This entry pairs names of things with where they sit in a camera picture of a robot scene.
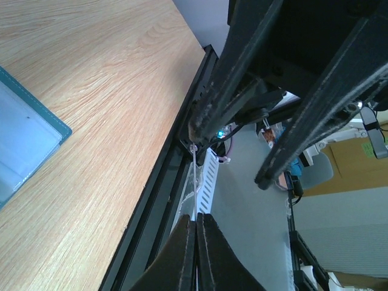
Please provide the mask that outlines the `teal leather card holder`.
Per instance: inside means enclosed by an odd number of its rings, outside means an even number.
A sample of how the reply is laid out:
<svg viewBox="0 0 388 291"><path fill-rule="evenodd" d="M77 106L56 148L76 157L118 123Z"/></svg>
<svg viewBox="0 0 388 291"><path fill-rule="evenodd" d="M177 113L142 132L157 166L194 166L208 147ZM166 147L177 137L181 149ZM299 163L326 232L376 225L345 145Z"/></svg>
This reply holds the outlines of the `teal leather card holder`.
<svg viewBox="0 0 388 291"><path fill-rule="evenodd" d="M1 68L1 207L71 135L67 124Z"/></svg>

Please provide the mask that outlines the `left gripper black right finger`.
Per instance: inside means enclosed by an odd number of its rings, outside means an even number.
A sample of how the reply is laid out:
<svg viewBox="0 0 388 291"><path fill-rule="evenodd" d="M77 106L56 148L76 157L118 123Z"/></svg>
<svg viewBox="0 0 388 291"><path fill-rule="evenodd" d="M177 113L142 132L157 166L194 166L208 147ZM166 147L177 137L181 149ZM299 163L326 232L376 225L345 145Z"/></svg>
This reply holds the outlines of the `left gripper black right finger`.
<svg viewBox="0 0 388 291"><path fill-rule="evenodd" d="M196 220L199 290L264 290L237 258L211 214Z"/></svg>

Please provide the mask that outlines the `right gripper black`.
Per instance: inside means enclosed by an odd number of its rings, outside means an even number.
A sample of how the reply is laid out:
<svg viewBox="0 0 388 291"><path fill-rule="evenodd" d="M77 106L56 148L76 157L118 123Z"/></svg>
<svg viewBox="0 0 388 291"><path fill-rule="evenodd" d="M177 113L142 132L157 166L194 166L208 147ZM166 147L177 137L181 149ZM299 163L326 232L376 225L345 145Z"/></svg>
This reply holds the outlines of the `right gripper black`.
<svg viewBox="0 0 388 291"><path fill-rule="evenodd" d="M209 140L260 82L305 98L255 183L268 189L298 155L347 124L354 101L387 99L386 1L230 1L229 34L188 123Z"/></svg>

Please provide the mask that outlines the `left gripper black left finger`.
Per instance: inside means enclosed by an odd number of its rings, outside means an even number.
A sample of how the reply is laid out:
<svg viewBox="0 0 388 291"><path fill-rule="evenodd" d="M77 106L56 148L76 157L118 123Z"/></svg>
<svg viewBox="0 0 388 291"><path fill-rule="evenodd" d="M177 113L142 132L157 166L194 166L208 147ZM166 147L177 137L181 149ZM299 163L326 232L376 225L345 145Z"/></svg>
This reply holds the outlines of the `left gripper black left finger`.
<svg viewBox="0 0 388 291"><path fill-rule="evenodd" d="M193 290L195 285L196 224L180 217L166 244L132 290Z"/></svg>

